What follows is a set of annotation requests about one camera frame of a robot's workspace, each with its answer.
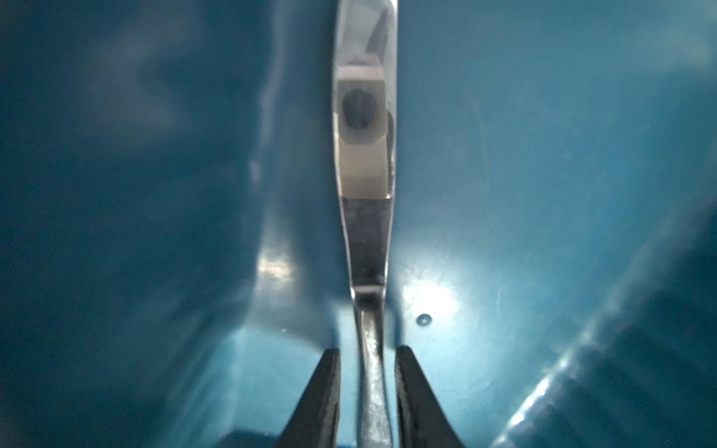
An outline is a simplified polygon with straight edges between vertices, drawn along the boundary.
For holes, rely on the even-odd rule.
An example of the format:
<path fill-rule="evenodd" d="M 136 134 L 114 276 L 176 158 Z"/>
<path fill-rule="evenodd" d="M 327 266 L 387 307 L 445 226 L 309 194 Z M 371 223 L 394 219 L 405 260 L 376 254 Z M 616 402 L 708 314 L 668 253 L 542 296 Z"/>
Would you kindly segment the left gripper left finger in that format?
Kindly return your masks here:
<path fill-rule="evenodd" d="M 336 348 L 328 349 L 321 356 L 274 447 L 336 447 L 340 420 L 340 382 L 340 352 Z"/>

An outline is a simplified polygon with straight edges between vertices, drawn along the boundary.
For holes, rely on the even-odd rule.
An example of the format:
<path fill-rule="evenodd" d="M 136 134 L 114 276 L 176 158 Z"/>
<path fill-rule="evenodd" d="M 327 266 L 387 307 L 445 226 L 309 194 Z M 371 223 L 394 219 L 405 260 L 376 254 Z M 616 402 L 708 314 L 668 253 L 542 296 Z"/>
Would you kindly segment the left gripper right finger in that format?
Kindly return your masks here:
<path fill-rule="evenodd" d="M 449 424 L 413 350 L 395 356 L 398 426 L 404 448 L 459 448 L 463 442 Z"/>

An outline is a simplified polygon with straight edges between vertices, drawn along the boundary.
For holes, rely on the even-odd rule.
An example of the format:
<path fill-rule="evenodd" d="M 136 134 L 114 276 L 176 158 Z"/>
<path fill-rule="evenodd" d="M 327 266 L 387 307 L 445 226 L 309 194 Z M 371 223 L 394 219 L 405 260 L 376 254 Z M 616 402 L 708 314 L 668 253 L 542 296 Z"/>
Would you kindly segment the teal plastic tray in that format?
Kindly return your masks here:
<path fill-rule="evenodd" d="M 1 5 L 1 444 L 272 447 L 360 364 L 333 1 Z M 403 1 L 386 360 L 467 447 L 716 444 L 716 5 Z"/>

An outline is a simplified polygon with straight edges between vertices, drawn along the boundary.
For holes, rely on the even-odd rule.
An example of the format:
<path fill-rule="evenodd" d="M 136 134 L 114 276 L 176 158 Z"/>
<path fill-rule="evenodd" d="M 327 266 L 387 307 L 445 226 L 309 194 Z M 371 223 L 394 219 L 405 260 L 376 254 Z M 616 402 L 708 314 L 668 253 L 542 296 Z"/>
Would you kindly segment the silver knife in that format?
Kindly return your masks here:
<path fill-rule="evenodd" d="M 393 444 L 384 313 L 396 188 L 396 1 L 341 1 L 332 58 L 333 158 L 358 334 L 358 446 Z"/>

